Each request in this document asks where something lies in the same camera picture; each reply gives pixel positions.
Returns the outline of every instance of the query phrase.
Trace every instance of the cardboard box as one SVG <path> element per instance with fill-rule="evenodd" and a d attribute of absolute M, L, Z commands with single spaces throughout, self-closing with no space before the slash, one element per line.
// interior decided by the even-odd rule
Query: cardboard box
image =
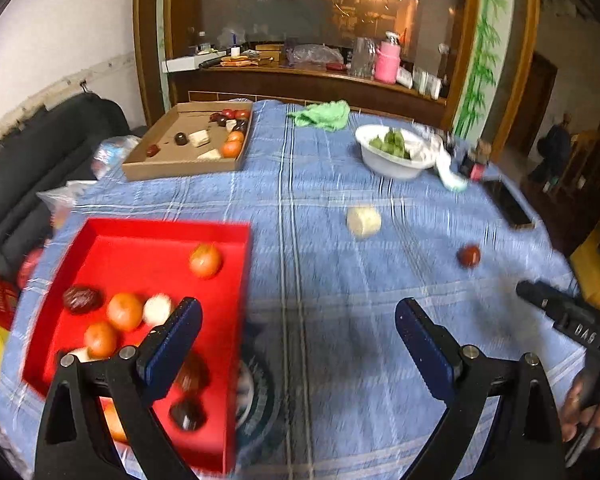
<path fill-rule="evenodd" d="M 267 50 L 267 51 L 275 51 L 277 50 L 278 52 L 282 51 L 282 48 L 284 47 L 283 43 L 264 43 L 261 45 L 256 45 L 256 50 Z"/>
<path fill-rule="evenodd" d="M 270 59 L 273 58 L 273 61 L 280 61 L 280 52 L 277 50 L 261 50 L 260 51 L 260 59 Z"/>
<path fill-rule="evenodd" d="M 202 173 L 240 170 L 244 162 L 247 145 L 251 139 L 251 116 L 247 125 L 242 151 L 237 158 L 217 160 L 196 160 L 199 155 L 213 149 L 220 150 L 229 132 L 224 126 L 209 122 L 209 116 L 225 108 L 251 111 L 251 102 L 190 102 L 179 103 L 164 114 L 149 129 L 140 143 L 133 149 L 122 164 L 128 180 L 150 180 L 170 176 L 189 176 Z M 199 130 L 207 130 L 210 142 L 195 148 L 190 142 L 178 146 L 173 137 L 182 132 L 185 135 Z M 160 152 L 152 157 L 146 156 L 146 149 L 152 144 L 160 147 Z"/>

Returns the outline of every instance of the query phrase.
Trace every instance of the green cloth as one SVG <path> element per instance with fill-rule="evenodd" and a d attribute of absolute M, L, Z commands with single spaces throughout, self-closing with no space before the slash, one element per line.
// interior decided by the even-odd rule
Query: green cloth
<path fill-rule="evenodd" d="M 304 110 L 289 113 L 296 126 L 314 126 L 328 132 L 341 130 L 349 120 L 349 104 L 346 101 L 331 101 L 321 105 L 308 105 Z"/>

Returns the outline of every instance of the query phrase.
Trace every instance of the red date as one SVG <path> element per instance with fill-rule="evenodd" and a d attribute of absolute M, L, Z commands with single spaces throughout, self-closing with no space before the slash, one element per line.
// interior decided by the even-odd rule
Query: red date
<path fill-rule="evenodd" d="M 146 156 L 155 156 L 160 151 L 160 148 L 156 144 L 152 144 L 146 149 Z"/>
<path fill-rule="evenodd" d="M 196 431 L 206 422 L 205 410 L 197 399 L 184 399 L 169 409 L 173 423 L 183 431 Z"/>
<path fill-rule="evenodd" d="M 458 251 L 458 262 L 465 269 L 473 269 L 480 263 L 480 247 L 477 245 L 467 245 Z"/>
<path fill-rule="evenodd" d="M 102 294 L 90 286 L 70 286 L 62 295 L 64 307 L 72 314 L 86 314 L 102 306 Z"/>
<path fill-rule="evenodd" d="M 189 352 L 175 383 L 189 396 L 200 393 L 209 384 L 209 370 L 202 358 L 194 351 Z"/>

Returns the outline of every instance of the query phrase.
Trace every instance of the white wall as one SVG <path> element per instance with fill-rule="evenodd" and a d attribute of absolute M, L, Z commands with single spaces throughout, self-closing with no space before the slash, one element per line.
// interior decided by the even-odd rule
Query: white wall
<path fill-rule="evenodd" d="M 600 123 L 600 24 L 557 16 L 556 9 L 545 6 L 538 26 L 536 52 L 557 66 L 558 73 L 536 143 L 565 112 L 573 116 L 574 133 L 595 130 Z M 529 157 L 541 160 L 536 144 Z"/>
<path fill-rule="evenodd" d="M 414 64 L 433 75 L 438 75 L 442 55 L 440 43 L 448 43 L 446 37 L 449 9 L 456 7 L 455 0 L 420 0 L 420 30 Z"/>
<path fill-rule="evenodd" d="M 67 76 L 111 60 L 89 84 L 144 124 L 133 63 L 132 0 L 12 0 L 0 16 L 0 120 Z"/>

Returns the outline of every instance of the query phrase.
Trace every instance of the pink thermos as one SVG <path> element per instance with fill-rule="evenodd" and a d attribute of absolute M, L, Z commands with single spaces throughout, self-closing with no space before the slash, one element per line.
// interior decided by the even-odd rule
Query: pink thermos
<path fill-rule="evenodd" d="M 386 37 L 387 39 L 380 44 L 374 79 L 394 84 L 400 68 L 400 36 L 395 32 L 387 32 Z"/>

